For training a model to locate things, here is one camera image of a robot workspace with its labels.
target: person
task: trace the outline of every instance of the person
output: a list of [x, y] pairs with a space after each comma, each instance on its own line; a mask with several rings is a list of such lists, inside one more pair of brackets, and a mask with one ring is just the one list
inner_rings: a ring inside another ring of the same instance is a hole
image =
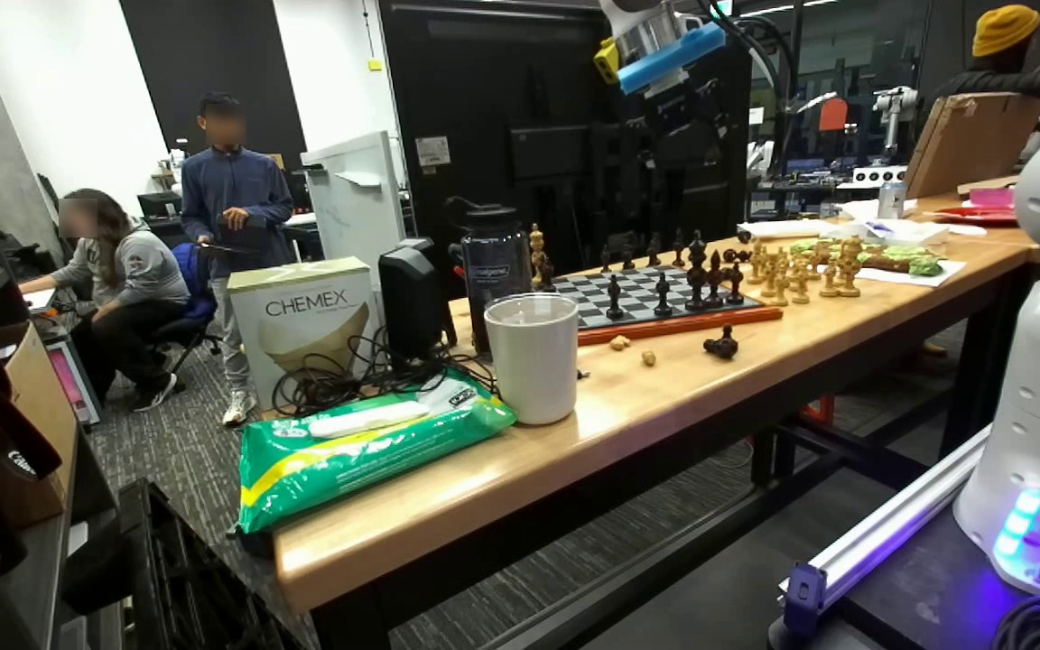
[[17, 289], [92, 282], [92, 316], [74, 334], [86, 383], [105, 396], [115, 374], [122, 374], [136, 389], [136, 410], [157, 410], [175, 395], [178, 375], [164, 369], [164, 350], [148, 334], [184, 316], [188, 282], [175, 252], [151, 233], [130, 229], [112, 197], [78, 188], [62, 203], [69, 229], [78, 236], [77, 252], [53, 275]]
[[1040, 31], [1040, 12], [999, 5], [976, 23], [970, 65], [946, 80], [940, 94], [1015, 91], [1040, 97], [1040, 65], [1026, 71], [1031, 49]]
[[184, 158], [184, 233], [210, 252], [210, 280], [222, 303], [223, 328], [223, 378], [233, 401], [223, 427], [239, 427], [252, 412], [246, 389], [246, 353], [229, 299], [229, 275], [251, 268], [293, 263], [283, 224], [289, 221], [289, 185], [279, 162], [263, 152], [242, 147], [242, 104], [210, 94], [198, 104], [198, 132], [206, 147]]

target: chess board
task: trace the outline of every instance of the chess board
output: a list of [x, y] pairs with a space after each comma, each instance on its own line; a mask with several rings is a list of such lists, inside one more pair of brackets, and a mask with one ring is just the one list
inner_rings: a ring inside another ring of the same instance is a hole
[[[668, 282], [668, 317], [657, 317], [657, 282]], [[620, 285], [620, 317], [615, 323], [612, 310], [612, 275]], [[615, 337], [645, 340], [665, 334], [694, 334], [694, 328], [721, 328], [721, 327], [744, 327], [744, 323], [775, 323], [780, 310], [767, 306], [750, 298], [739, 298], [739, 303], [728, 303], [728, 289], [718, 294], [718, 303], [694, 306], [694, 289], [685, 282], [685, 268], [661, 263], [661, 268], [637, 268], [637, 270], [583, 270], [583, 275], [555, 275], [555, 294], [573, 298], [583, 316], [583, 348], [612, 344]]]

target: bottle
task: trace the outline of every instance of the bottle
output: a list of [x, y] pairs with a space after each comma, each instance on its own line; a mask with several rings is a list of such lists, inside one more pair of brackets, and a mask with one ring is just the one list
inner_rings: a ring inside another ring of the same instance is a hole
[[483, 306], [531, 289], [526, 233], [521, 214], [499, 203], [470, 203], [459, 259], [472, 310], [472, 344], [481, 357], [490, 357]]
[[887, 181], [879, 193], [879, 221], [903, 221], [908, 217], [908, 185]]

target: man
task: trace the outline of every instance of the man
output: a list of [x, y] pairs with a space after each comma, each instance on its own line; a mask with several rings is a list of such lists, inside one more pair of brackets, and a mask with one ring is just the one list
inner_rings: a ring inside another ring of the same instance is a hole
[[1005, 5], [979, 15], [970, 65], [944, 84], [940, 94], [1015, 91], [1040, 97], [1040, 65], [1026, 71], [1026, 56], [1035, 31], [1040, 15], [1026, 5]]
[[206, 97], [198, 104], [198, 132], [210, 147], [184, 158], [184, 229], [214, 259], [210, 280], [222, 303], [223, 375], [233, 388], [223, 427], [239, 427], [258, 396], [246, 388], [229, 275], [289, 263], [293, 248], [283, 224], [293, 210], [279, 162], [242, 147], [242, 104], [234, 97]]

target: chemex box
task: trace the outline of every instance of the chemex box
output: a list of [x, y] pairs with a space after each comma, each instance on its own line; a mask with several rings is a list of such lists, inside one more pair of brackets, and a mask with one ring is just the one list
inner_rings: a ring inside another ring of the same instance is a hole
[[384, 310], [357, 257], [234, 270], [229, 294], [263, 412], [298, 396], [301, 375], [344, 378], [371, 362]]

